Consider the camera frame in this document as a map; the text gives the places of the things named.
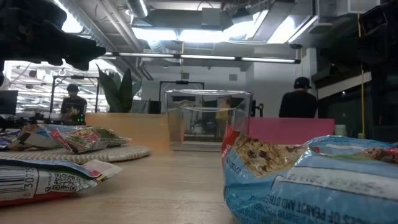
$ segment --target clear plastic container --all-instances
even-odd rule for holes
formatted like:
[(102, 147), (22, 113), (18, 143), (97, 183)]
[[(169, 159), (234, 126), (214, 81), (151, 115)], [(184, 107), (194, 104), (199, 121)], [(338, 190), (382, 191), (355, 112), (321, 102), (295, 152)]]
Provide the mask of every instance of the clear plastic container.
[(226, 125), (248, 133), (252, 93), (223, 90), (167, 90), (170, 148), (221, 151)]

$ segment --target woven placemat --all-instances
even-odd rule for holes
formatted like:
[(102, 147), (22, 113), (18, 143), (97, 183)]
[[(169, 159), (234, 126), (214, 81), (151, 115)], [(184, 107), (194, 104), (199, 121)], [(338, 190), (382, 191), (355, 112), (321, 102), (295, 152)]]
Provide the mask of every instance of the woven placemat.
[(127, 161), (149, 155), (149, 149), (144, 146), (121, 146), (103, 149), (84, 154), (71, 154), (65, 149), (52, 149), (46, 151), (21, 151), (0, 152), (0, 157), (13, 159), (47, 159), (67, 160), (76, 164), (84, 164), (93, 159), (103, 162)]

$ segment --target potted plant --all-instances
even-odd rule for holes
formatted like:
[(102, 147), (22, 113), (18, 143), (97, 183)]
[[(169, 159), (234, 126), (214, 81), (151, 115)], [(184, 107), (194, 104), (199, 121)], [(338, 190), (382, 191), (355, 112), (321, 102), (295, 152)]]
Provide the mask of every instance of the potted plant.
[(106, 101), (109, 104), (109, 112), (111, 113), (128, 113), (131, 110), (134, 96), (141, 89), (142, 80), (132, 83), (131, 72), (128, 69), (119, 85), (115, 74), (112, 77), (102, 72), (98, 67), (99, 84), (102, 85), (105, 92)]

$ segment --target food package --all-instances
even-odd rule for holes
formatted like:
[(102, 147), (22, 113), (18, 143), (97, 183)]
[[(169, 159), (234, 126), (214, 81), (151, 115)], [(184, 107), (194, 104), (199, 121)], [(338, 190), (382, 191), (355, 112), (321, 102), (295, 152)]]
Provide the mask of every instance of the food package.
[(19, 135), (18, 131), (6, 131), (4, 133), (0, 133), (0, 150), (4, 149), (10, 143), (12, 143)]
[(0, 159), (0, 207), (74, 194), (120, 171), (120, 167), (98, 160), (79, 166), (68, 161)]
[(60, 143), (50, 136), (50, 131), (57, 129), (60, 132), (81, 129), (84, 126), (64, 126), (55, 124), (28, 124), (25, 125), (8, 149), (12, 151), (23, 151), (26, 149), (56, 149), (61, 147)]
[[(347, 152), (322, 153), (342, 150)], [(398, 223), (396, 151), (336, 136), (277, 146), (228, 126), (221, 155), (224, 199), (239, 223)]]
[(76, 154), (120, 146), (129, 142), (128, 139), (122, 138), (106, 128), (90, 127), (65, 132), (55, 129), (50, 132), (50, 135), (66, 150)]

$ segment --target person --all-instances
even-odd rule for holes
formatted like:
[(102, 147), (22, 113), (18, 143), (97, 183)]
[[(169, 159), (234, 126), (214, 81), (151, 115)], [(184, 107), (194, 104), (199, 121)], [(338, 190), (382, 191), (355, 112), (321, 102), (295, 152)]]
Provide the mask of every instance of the person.
[(280, 118), (314, 118), (317, 111), (317, 98), (308, 93), (310, 80), (298, 77), (294, 81), (294, 91), (286, 93), (280, 104)]
[(75, 84), (69, 84), (67, 91), (69, 97), (62, 101), (61, 114), (63, 124), (76, 125), (84, 124), (87, 101), (77, 95), (79, 88)]
[(217, 122), (217, 137), (222, 138), (224, 136), (225, 127), (229, 120), (229, 109), (231, 107), (231, 98), (225, 99), (225, 103), (219, 106), (223, 108), (221, 111), (216, 112), (216, 122)]

